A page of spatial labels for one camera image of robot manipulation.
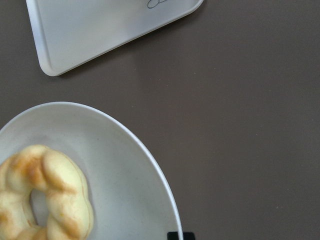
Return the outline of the braided donut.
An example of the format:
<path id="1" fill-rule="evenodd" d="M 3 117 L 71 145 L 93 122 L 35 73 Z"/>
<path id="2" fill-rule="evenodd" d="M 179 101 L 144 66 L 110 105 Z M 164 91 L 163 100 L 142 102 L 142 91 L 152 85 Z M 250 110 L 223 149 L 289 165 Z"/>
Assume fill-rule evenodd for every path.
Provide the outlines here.
<path id="1" fill-rule="evenodd" d="M 46 226 L 36 223 L 30 204 L 33 190 L 45 195 Z M 93 226 L 87 180 L 68 156 L 32 145 L 1 164 L 2 240 L 86 240 Z"/>

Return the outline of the cream serving tray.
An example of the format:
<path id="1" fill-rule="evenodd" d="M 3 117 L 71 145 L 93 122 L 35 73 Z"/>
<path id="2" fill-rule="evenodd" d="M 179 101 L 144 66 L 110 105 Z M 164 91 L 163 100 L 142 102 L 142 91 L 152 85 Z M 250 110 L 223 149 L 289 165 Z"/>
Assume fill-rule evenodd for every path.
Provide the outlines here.
<path id="1" fill-rule="evenodd" d="M 64 74 L 194 12 L 200 0 L 28 0 L 41 70 Z"/>

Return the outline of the white plate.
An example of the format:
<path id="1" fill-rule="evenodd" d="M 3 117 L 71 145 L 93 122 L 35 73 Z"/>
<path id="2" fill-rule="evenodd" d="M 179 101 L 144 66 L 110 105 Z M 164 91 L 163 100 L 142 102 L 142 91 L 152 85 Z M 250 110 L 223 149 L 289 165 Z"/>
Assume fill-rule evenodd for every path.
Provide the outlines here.
<path id="1" fill-rule="evenodd" d="M 93 107 L 50 102 L 18 114 L 0 131 L 0 159 L 42 144 L 69 156 L 86 176 L 94 211 L 91 240 L 181 240 L 169 184 L 144 144 Z"/>

